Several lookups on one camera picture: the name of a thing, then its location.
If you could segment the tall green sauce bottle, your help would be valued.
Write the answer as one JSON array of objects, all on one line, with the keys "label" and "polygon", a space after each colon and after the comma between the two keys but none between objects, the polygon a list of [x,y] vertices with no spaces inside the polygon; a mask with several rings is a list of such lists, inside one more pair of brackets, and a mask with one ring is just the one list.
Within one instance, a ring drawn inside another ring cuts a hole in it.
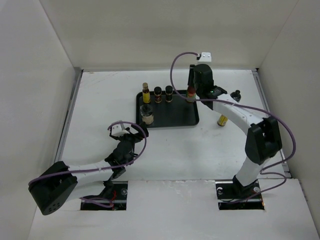
[{"label": "tall green sauce bottle", "polygon": [[186,101],[192,103],[196,99],[196,89],[194,86],[189,85],[186,90]]}]

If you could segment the small dark spice jar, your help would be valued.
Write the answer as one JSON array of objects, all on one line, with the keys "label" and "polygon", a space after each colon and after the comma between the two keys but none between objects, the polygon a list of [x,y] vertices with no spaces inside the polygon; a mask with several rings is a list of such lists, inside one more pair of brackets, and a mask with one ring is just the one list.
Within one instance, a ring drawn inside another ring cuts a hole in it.
[{"label": "small dark spice jar", "polygon": [[171,85],[167,85],[165,87],[165,101],[167,103],[172,102],[173,100],[173,87]]}]

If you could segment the small brown spice jar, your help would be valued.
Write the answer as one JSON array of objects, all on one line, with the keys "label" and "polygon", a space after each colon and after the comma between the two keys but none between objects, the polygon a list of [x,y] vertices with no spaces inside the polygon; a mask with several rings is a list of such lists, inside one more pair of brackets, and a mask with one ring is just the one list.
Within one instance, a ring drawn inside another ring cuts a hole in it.
[{"label": "small brown spice jar", "polygon": [[154,101],[157,104],[162,101],[162,88],[160,86],[154,88]]}]

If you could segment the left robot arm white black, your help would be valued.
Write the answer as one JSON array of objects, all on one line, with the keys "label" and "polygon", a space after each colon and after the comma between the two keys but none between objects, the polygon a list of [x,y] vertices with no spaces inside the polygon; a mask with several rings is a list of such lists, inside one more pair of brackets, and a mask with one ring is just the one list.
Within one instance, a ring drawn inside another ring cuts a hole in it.
[{"label": "left robot arm white black", "polygon": [[125,125],[125,121],[117,121],[108,127],[109,136],[118,144],[104,160],[86,165],[57,161],[29,182],[28,190],[44,216],[53,214],[74,199],[104,209],[114,208],[117,192],[113,181],[140,157],[135,152],[135,145],[146,142],[149,136],[144,122]]}]

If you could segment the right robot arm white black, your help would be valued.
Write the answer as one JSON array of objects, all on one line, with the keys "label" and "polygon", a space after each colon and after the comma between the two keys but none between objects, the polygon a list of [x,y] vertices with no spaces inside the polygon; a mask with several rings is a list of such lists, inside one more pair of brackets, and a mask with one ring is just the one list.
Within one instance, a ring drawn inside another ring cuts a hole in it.
[{"label": "right robot arm white black", "polygon": [[190,65],[188,84],[204,105],[227,117],[246,135],[246,158],[232,179],[231,189],[236,198],[243,198],[250,192],[266,162],[282,148],[278,121],[272,116],[260,117],[237,106],[236,93],[229,94],[214,85],[213,72],[207,64]]}]

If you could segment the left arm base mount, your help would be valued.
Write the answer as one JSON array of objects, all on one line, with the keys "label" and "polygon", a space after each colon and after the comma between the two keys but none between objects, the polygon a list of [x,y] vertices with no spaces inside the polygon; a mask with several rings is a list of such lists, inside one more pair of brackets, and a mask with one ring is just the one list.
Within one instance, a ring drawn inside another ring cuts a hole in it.
[{"label": "left arm base mount", "polygon": [[128,182],[113,181],[99,195],[88,195],[81,201],[81,211],[125,211],[127,209]]}]

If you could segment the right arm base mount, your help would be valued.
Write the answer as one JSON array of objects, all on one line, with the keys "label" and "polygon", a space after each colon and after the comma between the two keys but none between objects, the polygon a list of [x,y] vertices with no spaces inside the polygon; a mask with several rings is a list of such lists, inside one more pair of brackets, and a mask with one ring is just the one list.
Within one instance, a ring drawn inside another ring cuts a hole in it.
[{"label": "right arm base mount", "polygon": [[264,202],[261,194],[248,197],[260,192],[259,182],[238,193],[232,180],[215,182],[218,208],[221,211],[228,210],[264,210]]}]

